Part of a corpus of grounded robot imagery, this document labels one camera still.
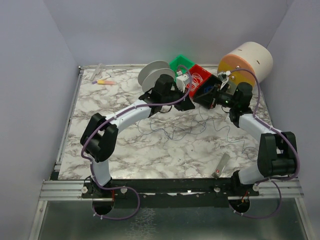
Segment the black plastic bin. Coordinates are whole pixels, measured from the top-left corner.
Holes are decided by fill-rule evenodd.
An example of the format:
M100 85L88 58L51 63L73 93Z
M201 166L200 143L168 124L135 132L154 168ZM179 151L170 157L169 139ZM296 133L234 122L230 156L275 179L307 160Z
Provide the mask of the black plastic bin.
M200 88L196 91L193 102L201 105L206 109L211 109L213 105L213 94L215 85L221 85L221 80L215 75L211 75L211 77L206 80Z

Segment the grey plastic cable spool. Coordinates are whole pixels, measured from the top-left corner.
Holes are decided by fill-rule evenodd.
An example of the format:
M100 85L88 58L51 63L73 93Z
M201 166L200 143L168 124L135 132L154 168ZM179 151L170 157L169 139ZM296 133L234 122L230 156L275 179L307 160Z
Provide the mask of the grey plastic cable spool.
M175 72L170 65L163 60L156 60L147 64L138 74L138 83L145 93L155 86L157 79L162 75L169 75L175 78Z

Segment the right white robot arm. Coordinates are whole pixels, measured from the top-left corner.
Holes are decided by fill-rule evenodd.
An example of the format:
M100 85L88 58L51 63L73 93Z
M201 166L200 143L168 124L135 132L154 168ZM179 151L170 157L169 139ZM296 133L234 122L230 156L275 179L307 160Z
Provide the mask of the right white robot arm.
M213 106L229 108L229 118L237 127L259 142L257 161L234 175L242 185L261 183L268 179L291 180L298 175L300 161L296 137L281 132L257 117L250 108L253 87L241 82L234 94L225 92L219 84L212 88Z

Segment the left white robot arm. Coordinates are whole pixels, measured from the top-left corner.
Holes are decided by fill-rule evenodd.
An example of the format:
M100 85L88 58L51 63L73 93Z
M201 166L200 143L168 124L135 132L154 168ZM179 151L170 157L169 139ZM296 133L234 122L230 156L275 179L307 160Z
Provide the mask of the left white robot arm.
M131 125L160 112L163 106L174 106L179 111L194 109L189 87L180 90L173 77L162 74L154 87L148 89L134 103L109 116L94 114L80 139L82 158L90 161L91 178L98 187L105 187L112 179L109 158L113 154L118 134Z

